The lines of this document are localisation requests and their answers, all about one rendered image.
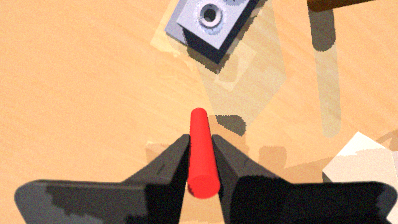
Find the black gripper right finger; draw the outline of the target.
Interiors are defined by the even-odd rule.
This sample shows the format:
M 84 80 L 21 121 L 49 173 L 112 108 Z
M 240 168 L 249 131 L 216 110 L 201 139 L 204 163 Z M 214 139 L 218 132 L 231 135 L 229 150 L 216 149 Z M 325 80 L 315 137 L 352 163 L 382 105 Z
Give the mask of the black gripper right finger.
M 398 191 L 378 181 L 290 183 L 248 157 L 219 134 L 212 143 L 224 224 L 292 224 L 299 218 L 393 210 Z

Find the red peg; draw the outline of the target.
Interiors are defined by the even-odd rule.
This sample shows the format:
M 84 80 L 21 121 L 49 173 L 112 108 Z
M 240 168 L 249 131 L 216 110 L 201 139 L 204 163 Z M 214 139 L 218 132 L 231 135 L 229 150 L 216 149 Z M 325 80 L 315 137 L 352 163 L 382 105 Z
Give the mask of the red peg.
M 217 195 L 219 190 L 208 115 L 205 109 L 195 108 L 190 119 L 187 191 L 192 197 L 205 199 Z

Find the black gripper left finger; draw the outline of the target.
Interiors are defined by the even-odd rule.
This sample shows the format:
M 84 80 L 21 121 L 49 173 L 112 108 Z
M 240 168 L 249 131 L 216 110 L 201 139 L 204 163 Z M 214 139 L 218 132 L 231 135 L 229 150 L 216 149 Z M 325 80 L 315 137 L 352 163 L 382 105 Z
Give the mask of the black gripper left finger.
M 37 179 L 14 191 L 25 224 L 180 224 L 190 134 L 120 182 Z

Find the orange cylinder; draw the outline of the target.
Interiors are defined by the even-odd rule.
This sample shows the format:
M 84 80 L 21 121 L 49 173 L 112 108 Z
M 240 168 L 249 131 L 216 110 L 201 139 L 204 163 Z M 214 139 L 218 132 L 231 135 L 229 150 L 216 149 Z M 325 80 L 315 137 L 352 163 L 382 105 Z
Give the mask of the orange cylinder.
M 369 1 L 375 1 L 375 0 L 307 0 L 307 4 L 310 10 L 313 12 L 321 12 L 321 11 L 327 11 L 331 9 L 338 9 L 340 7 L 344 6 L 350 6 L 350 5 L 357 5 L 360 3 L 366 3 Z

